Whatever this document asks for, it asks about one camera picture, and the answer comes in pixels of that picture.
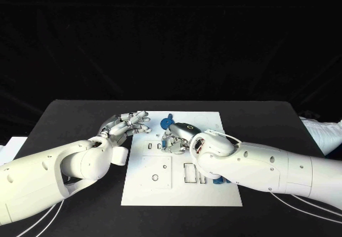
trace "white cable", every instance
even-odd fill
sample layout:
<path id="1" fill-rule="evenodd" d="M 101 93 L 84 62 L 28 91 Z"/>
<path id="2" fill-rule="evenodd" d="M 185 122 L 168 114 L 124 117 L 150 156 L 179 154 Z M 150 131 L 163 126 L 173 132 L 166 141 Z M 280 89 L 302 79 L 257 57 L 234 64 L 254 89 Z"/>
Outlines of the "white cable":
<path id="1" fill-rule="evenodd" d="M 273 193 L 270 193 L 270 194 L 271 194 L 289 207 L 292 207 L 292 208 L 296 209 L 297 211 L 302 211 L 303 213 L 306 213 L 306 214 L 309 214 L 309 215 L 312 215 L 312 216 L 316 216 L 316 217 L 319 217 L 319 218 L 322 218 L 322 219 L 325 219 L 325 220 L 328 220 L 328 221 L 333 221 L 333 222 L 342 224 L 342 221 L 332 220 L 332 219 L 329 219 L 329 218 L 326 218 L 326 217 L 318 216 L 318 215 L 312 214 L 310 212 L 306 212 L 306 211 L 297 209 L 295 206 L 292 206 L 290 204 L 287 204 Z"/>
<path id="2" fill-rule="evenodd" d="M 302 198 L 297 197 L 296 195 L 293 195 L 293 196 L 295 196 L 300 201 L 303 201 L 303 202 L 308 203 L 309 205 L 315 206 L 316 208 L 319 208 L 319 209 L 322 209 L 322 210 L 331 212 L 332 214 L 335 214 L 335 215 L 338 215 L 338 216 L 342 216 L 342 214 L 339 214 L 338 212 L 333 212 L 333 211 L 331 211 L 329 209 L 326 209 L 326 208 L 323 208 L 323 207 L 315 205 L 313 203 L 308 202 L 305 199 L 302 199 Z"/>
<path id="3" fill-rule="evenodd" d="M 234 138 L 232 136 L 230 136 L 230 135 L 227 135 L 227 134 L 224 134 L 224 133 L 221 133 L 221 132 L 217 132 L 215 130 L 212 130 L 212 129 L 209 129 L 209 131 L 212 131 L 212 132 L 215 132 L 217 134 L 221 134 L 221 135 L 224 135 L 225 137 L 230 137 L 230 138 L 232 138 L 238 143 L 241 143 L 241 141 L 237 139 L 237 138 Z"/>
<path id="4" fill-rule="evenodd" d="M 59 210 L 61 210 L 61 207 L 62 207 L 62 203 L 61 203 L 59 209 L 56 210 L 56 214 L 55 214 L 55 217 L 52 218 L 52 221 L 54 221 L 54 219 L 55 219 L 56 216 L 58 216 L 58 213 L 59 213 Z M 38 237 L 38 236 L 43 233 L 43 231 L 48 229 L 49 225 L 52 224 L 52 221 L 48 223 L 45 229 L 41 231 L 41 233 L 36 235 L 36 237 Z"/>
<path id="5" fill-rule="evenodd" d="M 32 227 L 29 227 L 28 230 L 26 230 L 22 234 L 19 234 L 16 237 L 20 237 L 20 236 L 38 225 L 38 223 L 39 223 L 39 222 L 43 220 L 43 218 L 48 216 L 48 214 L 49 214 L 49 212 L 52 211 L 55 205 L 51 207 L 51 209 L 49 209 L 48 212 L 45 213 L 45 215 L 42 216 L 42 218 L 38 220 L 38 222 L 32 225 Z"/>

